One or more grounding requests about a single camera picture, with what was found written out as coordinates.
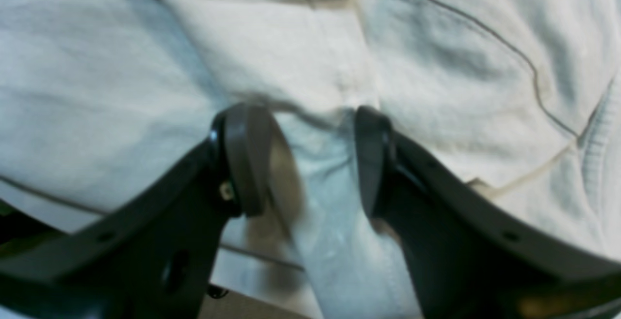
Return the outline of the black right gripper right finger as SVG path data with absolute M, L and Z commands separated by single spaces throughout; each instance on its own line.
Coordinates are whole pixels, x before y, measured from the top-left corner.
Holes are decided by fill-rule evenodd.
M 361 106 L 361 203 L 401 240 L 426 319 L 614 319 L 620 264 L 534 229 Z

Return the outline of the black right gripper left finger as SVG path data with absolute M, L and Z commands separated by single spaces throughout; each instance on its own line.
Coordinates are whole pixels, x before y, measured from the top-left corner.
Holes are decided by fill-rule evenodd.
M 274 118 L 240 103 L 126 206 L 1 260 L 3 319 L 195 319 L 227 222 L 264 213 Z

